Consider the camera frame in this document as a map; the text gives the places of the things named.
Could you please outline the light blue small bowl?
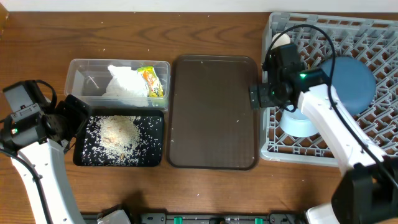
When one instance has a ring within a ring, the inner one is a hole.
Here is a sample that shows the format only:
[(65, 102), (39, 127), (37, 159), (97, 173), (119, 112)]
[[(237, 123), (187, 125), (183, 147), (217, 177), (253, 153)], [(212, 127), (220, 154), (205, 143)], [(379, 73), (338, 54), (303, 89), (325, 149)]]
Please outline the light blue small bowl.
[(306, 138), (318, 133), (318, 129), (299, 109), (294, 112), (283, 110), (279, 126), (286, 134), (298, 138)]

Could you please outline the cream cup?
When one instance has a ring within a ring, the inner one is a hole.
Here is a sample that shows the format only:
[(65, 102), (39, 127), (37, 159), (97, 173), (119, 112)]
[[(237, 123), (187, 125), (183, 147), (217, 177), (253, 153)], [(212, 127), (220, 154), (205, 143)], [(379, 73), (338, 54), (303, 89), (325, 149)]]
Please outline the cream cup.
[(271, 49), (280, 47), (282, 45), (287, 45), (290, 44), (290, 37), (288, 34), (281, 34), (281, 33), (277, 33), (275, 36), (273, 36), (272, 41), (274, 42), (273, 46), (271, 47)]

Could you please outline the white napkin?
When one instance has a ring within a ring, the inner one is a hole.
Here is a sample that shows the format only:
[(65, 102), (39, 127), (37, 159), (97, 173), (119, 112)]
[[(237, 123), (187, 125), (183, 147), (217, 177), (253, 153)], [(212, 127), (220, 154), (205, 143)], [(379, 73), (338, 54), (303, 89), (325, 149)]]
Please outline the white napkin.
[(124, 104), (147, 107), (149, 86), (141, 74), (131, 67), (109, 65), (112, 75), (103, 97), (118, 97)]

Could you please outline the dark blue plate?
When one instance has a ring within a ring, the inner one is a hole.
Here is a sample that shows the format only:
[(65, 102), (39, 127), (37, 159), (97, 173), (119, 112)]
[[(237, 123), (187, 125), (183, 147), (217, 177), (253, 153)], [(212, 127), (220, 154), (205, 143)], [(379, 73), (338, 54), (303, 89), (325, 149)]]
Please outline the dark blue plate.
[(372, 71), (351, 57), (336, 58), (332, 85), (351, 116), (365, 111), (376, 94), (376, 80)]

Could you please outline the yellow green snack wrapper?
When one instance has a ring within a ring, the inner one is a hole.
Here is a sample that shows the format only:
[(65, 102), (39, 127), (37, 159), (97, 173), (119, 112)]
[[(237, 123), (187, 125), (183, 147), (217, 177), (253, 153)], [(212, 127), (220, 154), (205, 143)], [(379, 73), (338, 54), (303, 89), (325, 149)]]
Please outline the yellow green snack wrapper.
[(137, 72), (141, 74), (147, 83), (149, 88), (149, 97), (161, 98), (164, 96), (163, 86), (153, 66), (138, 68)]

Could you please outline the grey dishwasher rack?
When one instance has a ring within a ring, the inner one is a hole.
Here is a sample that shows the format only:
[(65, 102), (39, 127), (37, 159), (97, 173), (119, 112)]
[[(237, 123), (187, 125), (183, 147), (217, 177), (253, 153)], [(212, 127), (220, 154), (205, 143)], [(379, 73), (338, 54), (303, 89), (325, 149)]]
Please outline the grey dishwasher rack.
[[(372, 71), (376, 94), (369, 107), (354, 119), (382, 150), (397, 157), (397, 21), (273, 12), (262, 35), (262, 54), (266, 54), (275, 34), (290, 27), (295, 29), (288, 35), (306, 66), (319, 66), (335, 50), (338, 56), (359, 60)], [(276, 107), (261, 110), (262, 159), (337, 165), (319, 134), (290, 136), (279, 126), (281, 117), (282, 110)]]

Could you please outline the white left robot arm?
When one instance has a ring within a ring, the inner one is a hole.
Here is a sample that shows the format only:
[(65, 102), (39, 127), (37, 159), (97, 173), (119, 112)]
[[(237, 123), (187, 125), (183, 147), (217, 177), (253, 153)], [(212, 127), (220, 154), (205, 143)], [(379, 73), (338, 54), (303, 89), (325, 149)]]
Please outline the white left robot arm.
[(68, 182), (62, 145), (48, 140), (16, 152), (2, 142), (1, 153), (21, 176), (37, 223), (86, 223)]

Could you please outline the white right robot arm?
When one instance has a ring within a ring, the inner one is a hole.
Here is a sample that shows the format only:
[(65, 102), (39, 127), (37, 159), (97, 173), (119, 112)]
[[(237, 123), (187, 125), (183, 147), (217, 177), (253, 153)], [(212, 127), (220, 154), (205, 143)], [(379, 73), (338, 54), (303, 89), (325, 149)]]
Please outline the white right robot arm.
[(397, 159), (358, 126), (322, 69), (278, 75), (249, 88), (254, 109), (292, 105), (318, 129), (343, 176), (329, 203), (310, 208), (308, 223), (379, 223), (397, 217)]

